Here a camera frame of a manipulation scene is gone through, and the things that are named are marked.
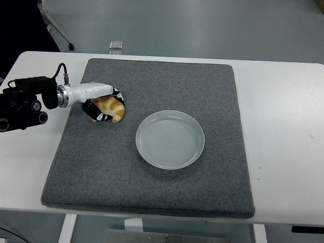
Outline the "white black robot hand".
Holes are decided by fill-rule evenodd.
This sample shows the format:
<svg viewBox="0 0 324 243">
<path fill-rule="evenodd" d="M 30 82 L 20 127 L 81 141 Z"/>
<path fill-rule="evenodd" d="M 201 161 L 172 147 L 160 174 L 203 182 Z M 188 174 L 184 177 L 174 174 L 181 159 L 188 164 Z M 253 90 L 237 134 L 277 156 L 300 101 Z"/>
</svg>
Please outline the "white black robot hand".
<svg viewBox="0 0 324 243">
<path fill-rule="evenodd" d="M 112 120 L 113 123 L 117 123 L 125 114 L 123 96 L 111 85 L 87 83 L 75 87 L 63 85 L 60 89 L 62 95 L 60 107 L 81 103 L 82 111 L 94 122 Z"/>
</svg>

